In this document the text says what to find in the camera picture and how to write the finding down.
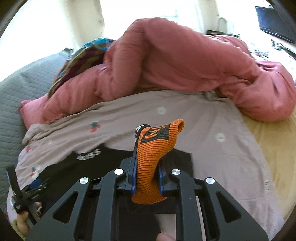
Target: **multicolored garment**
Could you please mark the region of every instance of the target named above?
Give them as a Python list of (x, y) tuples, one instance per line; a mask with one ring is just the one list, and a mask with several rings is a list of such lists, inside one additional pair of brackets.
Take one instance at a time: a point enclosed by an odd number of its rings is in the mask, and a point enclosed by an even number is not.
[(103, 63), (104, 53), (114, 40), (108, 38), (98, 38), (86, 43), (66, 60), (55, 78), (53, 85), (48, 92), (50, 98), (56, 90), (67, 80), (82, 73), (83, 71)]

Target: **black monitor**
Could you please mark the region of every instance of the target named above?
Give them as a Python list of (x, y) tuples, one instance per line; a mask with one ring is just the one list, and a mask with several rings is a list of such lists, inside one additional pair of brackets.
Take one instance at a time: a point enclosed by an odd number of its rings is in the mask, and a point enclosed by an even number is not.
[(260, 30), (289, 43), (295, 43), (295, 36), (288, 29), (280, 15), (272, 7), (255, 8), (257, 11)]

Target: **fingernail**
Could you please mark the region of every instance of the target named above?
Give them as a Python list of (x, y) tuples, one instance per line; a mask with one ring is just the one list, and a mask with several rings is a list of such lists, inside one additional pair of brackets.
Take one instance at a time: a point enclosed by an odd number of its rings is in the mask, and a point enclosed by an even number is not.
[(170, 235), (167, 233), (167, 232), (165, 232), (165, 231), (161, 231), (164, 235), (166, 235), (166, 236), (169, 236), (170, 237)]

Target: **human hand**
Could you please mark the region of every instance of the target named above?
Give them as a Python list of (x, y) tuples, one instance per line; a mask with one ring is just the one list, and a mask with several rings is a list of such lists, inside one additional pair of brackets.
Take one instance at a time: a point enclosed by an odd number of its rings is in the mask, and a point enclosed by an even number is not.
[(161, 231), (160, 234), (158, 234), (156, 241), (175, 241), (174, 238), (172, 238), (169, 234), (167, 234), (164, 231)]
[[(41, 207), (41, 203), (36, 203), (37, 209)], [(26, 223), (26, 219), (29, 217), (28, 212), (21, 212), (17, 215), (17, 228), (20, 231), (20, 233), (25, 237), (27, 233), (29, 232), (30, 228)]]

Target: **black t-shirt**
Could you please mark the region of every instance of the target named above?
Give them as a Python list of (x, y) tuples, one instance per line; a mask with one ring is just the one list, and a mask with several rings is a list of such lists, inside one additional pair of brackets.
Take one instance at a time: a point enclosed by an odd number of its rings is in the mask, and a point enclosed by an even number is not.
[[(46, 213), (81, 177), (88, 177), (91, 180), (105, 176), (111, 170), (119, 168), (123, 159), (132, 157), (132, 151), (115, 150), (99, 145), (90, 152), (77, 154), (72, 152), (63, 161), (46, 167), (38, 176), (43, 182), (47, 181), (45, 194), (41, 197), (42, 214)], [(176, 168), (187, 172), (193, 176), (191, 155), (178, 150), (171, 150), (165, 158), (174, 162)], [(86, 197), (82, 206), (81, 217), (89, 217), (90, 207), (97, 202), (93, 196)], [(66, 209), (55, 214), (55, 218), (67, 222), (74, 206), (75, 199), (67, 201)], [(154, 217), (155, 213), (175, 213), (176, 205), (174, 198), (150, 205), (135, 204), (131, 198), (120, 198), (119, 215), (119, 237), (121, 240), (156, 240), (160, 232), (158, 221)], [(78, 236), (82, 240), (89, 240), (90, 236), (85, 236), (87, 222), (78, 221)]]

